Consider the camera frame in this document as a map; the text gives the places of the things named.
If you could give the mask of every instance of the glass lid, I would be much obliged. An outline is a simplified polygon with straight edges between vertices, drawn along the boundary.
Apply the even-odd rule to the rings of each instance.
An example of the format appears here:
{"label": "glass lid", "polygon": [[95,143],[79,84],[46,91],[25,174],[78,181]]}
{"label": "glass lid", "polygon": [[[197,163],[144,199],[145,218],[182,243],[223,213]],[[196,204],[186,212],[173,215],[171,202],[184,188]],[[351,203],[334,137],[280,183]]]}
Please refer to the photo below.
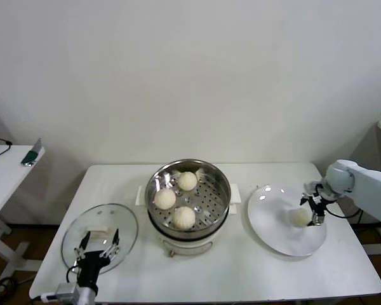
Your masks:
{"label": "glass lid", "polygon": [[138,224],[134,213],[126,206],[117,203],[98,205],[80,215],[69,226],[62,240],[61,254],[65,265],[70,268],[76,265],[74,249],[90,232],[90,239],[85,252],[105,250],[112,245],[114,234],[119,229],[119,252],[100,274],[116,267],[133,248],[137,239]]}

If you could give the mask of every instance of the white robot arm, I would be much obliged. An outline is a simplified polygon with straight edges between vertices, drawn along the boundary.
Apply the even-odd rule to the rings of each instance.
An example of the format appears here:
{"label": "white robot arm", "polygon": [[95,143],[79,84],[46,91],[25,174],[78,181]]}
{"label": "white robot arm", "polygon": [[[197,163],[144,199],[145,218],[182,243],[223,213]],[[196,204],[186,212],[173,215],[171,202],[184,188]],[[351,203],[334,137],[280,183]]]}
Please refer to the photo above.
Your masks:
{"label": "white robot arm", "polygon": [[313,211],[312,225],[323,222],[326,205],[346,196],[353,199],[354,204],[381,221],[381,172],[367,170],[356,162],[337,160],[330,165],[326,176],[320,182],[305,185],[307,196]]}

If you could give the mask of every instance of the steamed bun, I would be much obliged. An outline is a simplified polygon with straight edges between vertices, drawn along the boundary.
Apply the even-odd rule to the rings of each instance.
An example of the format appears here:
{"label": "steamed bun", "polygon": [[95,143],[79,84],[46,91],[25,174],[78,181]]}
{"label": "steamed bun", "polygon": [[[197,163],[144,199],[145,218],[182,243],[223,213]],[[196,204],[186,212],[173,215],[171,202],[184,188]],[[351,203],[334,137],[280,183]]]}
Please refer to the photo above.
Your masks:
{"label": "steamed bun", "polygon": [[305,208],[298,208],[290,211],[290,220],[292,224],[298,227],[307,227],[312,219],[308,210]]}
{"label": "steamed bun", "polygon": [[177,197],[171,189],[161,189],[155,194],[154,203],[161,210],[167,210],[175,204]]}
{"label": "steamed bun", "polygon": [[173,225],[177,229],[188,230],[196,221],[195,212],[189,207],[178,208],[172,217]]}
{"label": "steamed bun", "polygon": [[181,173],[178,179],[178,186],[184,191],[190,191],[196,187],[197,178],[192,172]]}

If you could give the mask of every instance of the white table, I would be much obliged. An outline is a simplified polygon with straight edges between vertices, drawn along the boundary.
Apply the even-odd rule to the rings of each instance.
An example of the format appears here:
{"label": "white table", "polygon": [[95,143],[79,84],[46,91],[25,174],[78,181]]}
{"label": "white table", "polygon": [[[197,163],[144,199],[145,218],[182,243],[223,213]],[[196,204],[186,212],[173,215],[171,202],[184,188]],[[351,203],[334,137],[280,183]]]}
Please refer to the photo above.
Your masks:
{"label": "white table", "polygon": [[[6,148],[7,146],[0,145],[0,152]],[[32,146],[29,145],[13,145],[9,151],[0,156],[0,210],[33,169],[34,166],[28,167],[21,164],[21,160],[31,148]],[[41,159],[44,152],[42,148],[36,161]],[[10,234],[11,229],[0,219],[0,237],[4,233]],[[11,276],[15,270],[37,271],[39,269],[41,261],[27,260],[22,257],[28,245],[27,242],[21,242],[14,251],[0,240],[0,257],[8,262],[0,278]]]}
{"label": "white table", "polygon": [[[326,217],[324,245],[306,258],[288,257],[263,243],[246,218],[251,193],[268,183],[296,187],[321,178],[310,163],[219,164],[239,186],[242,203],[218,242],[195,257],[168,257],[145,207],[136,207],[138,186],[159,165],[95,165],[88,169],[30,289],[35,297],[65,281],[60,247],[70,223],[100,204],[120,203],[138,218],[138,239],[127,258],[98,279],[97,302],[280,301],[377,294],[381,280],[345,219]],[[337,205],[333,212],[341,214]]]}

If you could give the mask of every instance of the white plate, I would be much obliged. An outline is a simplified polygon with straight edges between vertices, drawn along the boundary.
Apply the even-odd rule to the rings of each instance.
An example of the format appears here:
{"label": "white plate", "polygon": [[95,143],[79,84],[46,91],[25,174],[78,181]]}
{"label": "white plate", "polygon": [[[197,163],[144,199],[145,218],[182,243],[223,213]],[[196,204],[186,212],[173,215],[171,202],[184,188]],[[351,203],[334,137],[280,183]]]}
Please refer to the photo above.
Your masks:
{"label": "white plate", "polygon": [[291,256],[313,254],[326,239],[326,224],[297,227],[288,212],[299,206],[302,193],[290,187],[268,185],[257,189],[248,202],[248,218],[258,236],[271,248]]}

